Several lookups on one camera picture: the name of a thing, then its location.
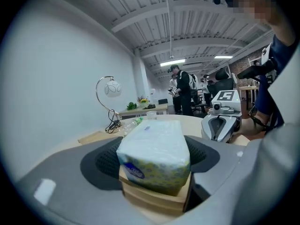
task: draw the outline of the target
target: round table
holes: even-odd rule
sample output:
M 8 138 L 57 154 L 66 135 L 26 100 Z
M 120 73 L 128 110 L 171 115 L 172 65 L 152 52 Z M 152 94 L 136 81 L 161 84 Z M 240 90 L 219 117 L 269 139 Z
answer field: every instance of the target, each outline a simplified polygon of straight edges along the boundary
M 198 117 L 190 117 L 190 116 L 184 116 L 184 115 L 157 115 L 157 120 L 179 120 L 181 124 L 181 129 L 183 135 L 187 136 L 196 136 L 196 137 L 202 137 L 201 134 L 201 120 L 202 118 Z M 132 121 L 132 118 L 130 119 L 124 119 L 122 120 L 122 123 L 129 123 Z M 246 146 L 250 140 L 247 139 L 243 135 L 235 135 L 231 139 L 230 143 Z

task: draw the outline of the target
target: blue sleeve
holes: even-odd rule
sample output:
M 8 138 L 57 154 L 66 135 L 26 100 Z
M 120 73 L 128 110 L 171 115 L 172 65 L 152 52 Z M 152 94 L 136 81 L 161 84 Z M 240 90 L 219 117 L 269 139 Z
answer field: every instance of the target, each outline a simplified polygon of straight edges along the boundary
M 267 83 L 266 76 L 262 75 L 259 78 L 263 83 Z M 258 111 L 266 114 L 271 115 L 274 112 L 274 101 L 271 98 L 268 89 L 262 85 L 262 83 L 259 84 L 258 94 L 255 101 L 255 107 Z

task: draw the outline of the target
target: water bottle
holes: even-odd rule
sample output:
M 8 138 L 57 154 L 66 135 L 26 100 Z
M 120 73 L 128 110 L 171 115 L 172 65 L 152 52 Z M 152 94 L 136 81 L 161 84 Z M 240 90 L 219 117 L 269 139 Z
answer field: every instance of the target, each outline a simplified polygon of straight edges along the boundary
M 126 137 L 135 127 L 137 127 L 141 122 L 143 118 L 135 118 L 131 120 L 130 123 L 124 126 L 123 131 L 124 131 L 124 137 Z

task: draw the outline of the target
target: tissue box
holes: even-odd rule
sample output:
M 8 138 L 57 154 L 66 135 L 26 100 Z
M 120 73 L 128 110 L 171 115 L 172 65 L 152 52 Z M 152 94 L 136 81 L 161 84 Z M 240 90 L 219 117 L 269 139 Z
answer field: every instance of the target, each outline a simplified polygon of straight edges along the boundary
M 133 183 L 159 191 L 180 189 L 190 173 L 187 143 L 177 120 L 145 120 L 117 149 L 120 165 Z

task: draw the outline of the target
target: ceiling light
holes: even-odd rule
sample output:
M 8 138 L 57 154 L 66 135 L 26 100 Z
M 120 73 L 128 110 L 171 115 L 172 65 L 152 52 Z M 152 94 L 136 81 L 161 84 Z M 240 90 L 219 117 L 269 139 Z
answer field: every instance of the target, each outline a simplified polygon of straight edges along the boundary
M 172 65 L 172 64 L 177 64 L 177 63 L 184 63 L 186 60 L 185 59 L 181 59 L 181 60 L 174 60 L 174 61 L 170 61 L 170 62 L 163 62 L 160 64 L 160 66 L 167 66 L 167 65 Z
M 230 59 L 233 58 L 233 56 L 215 56 L 216 59 Z

